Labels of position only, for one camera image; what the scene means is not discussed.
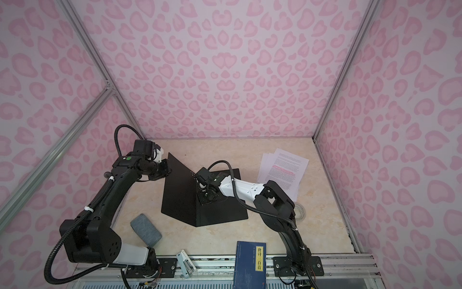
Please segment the grey black file folder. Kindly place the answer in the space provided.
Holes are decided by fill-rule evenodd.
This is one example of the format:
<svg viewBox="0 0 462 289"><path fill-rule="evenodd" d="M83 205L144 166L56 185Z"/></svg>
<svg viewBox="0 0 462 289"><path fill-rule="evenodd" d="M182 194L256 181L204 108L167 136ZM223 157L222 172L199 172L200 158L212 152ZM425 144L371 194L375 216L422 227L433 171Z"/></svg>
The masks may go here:
<svg viewBox="0 0 462 289"><path fill-rule="evenodd" d="M194 227L247 220L247 210L233 196L225 196L218 182L229 171L199 170L199 177L172 154L172 170L165 180L161 213Z"/></svg>

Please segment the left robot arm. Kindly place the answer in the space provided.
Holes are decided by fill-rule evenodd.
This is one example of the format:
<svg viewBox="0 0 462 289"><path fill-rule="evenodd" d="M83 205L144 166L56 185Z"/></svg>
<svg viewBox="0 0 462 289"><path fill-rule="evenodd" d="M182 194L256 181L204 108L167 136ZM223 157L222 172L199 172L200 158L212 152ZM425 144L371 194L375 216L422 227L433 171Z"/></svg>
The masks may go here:
<svg viewBox="0 0 462 289"><path fill-rule="evenodd" d="M133 184L143 176L157 181L170 172L159 145L148 140L136 140L133 150L114 162L106 183L90 204L78 217L61 224L60 234L72 230L63 243L69 261L157 270L158 260L152 248L122 242L111 226L116 211Z"/></svg>

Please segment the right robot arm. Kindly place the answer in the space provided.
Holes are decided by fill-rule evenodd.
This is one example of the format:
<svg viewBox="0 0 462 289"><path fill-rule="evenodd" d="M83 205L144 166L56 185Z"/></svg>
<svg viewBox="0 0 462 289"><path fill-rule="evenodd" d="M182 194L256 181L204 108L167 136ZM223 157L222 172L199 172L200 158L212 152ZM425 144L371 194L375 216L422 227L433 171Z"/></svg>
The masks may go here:
<svg viewBox="0 0 462 289"><path fill-rule="evenodd" d="M311 251L299 233L295 204L276 182L249 183L237 179L232 172L210 172L204 167L195 174L195 179L207 201L215 196L234 197L240 206L260 215L264 224L282 239L291 270L300 276L311 272L308 265Z"/></svg>

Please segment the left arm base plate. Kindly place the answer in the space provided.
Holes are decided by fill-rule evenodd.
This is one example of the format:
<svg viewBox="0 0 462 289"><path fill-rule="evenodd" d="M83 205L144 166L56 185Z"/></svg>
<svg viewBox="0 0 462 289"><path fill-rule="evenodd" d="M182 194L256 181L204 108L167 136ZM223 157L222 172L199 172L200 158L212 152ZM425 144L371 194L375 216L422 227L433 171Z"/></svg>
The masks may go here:
<svg viewBox="0 0 462 289"><path fill-rule="evenodd" d="M152 264L129 266L125 276L131 279L174 278L177 263L176 258L160 258Z"/></svg>

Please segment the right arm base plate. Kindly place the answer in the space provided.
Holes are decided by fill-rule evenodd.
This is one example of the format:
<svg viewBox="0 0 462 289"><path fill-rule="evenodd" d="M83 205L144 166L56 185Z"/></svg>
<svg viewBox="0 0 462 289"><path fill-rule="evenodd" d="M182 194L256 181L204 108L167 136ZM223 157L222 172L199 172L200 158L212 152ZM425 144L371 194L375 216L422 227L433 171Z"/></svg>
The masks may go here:
<svg viewBox="0 0 462 289"><path fill-rule="evenodd" d="M272 258L274 274L276 277L295 277L295 275L306 276L306 272L300 269L295 271L295 262L288 256L276 256ZM308 260L308 272L312 277L324 276L324 269L320 257L311 256Z"/></svg>

